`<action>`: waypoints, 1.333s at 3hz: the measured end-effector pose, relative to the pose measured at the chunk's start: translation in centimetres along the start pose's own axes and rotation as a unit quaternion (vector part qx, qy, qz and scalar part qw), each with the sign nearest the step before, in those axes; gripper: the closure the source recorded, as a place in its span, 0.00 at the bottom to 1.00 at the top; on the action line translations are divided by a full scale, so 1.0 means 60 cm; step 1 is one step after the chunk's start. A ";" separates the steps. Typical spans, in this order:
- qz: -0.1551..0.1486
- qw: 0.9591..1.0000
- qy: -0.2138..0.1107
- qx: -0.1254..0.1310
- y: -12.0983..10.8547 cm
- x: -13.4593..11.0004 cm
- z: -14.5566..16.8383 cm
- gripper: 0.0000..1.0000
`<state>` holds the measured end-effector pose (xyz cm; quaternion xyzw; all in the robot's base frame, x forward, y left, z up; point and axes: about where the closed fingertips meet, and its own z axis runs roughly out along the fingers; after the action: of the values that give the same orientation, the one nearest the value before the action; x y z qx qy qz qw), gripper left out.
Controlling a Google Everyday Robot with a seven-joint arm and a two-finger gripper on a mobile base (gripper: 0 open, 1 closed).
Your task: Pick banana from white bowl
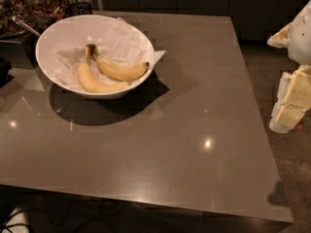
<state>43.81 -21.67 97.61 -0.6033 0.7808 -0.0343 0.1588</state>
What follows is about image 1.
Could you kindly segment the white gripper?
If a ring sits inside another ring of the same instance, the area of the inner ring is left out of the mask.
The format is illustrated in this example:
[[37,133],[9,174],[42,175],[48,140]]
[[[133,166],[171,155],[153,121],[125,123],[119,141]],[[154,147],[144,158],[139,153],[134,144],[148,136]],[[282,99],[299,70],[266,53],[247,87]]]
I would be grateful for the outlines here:
[[[294,18],[272,35],[267,44],[274,48],[288,47],[291,60],[311,64],[311,0]],[[294,129],[311,109],[311,66],[300,65],[292,74],[285,72],[279,83],[269,128],[285,134]]]

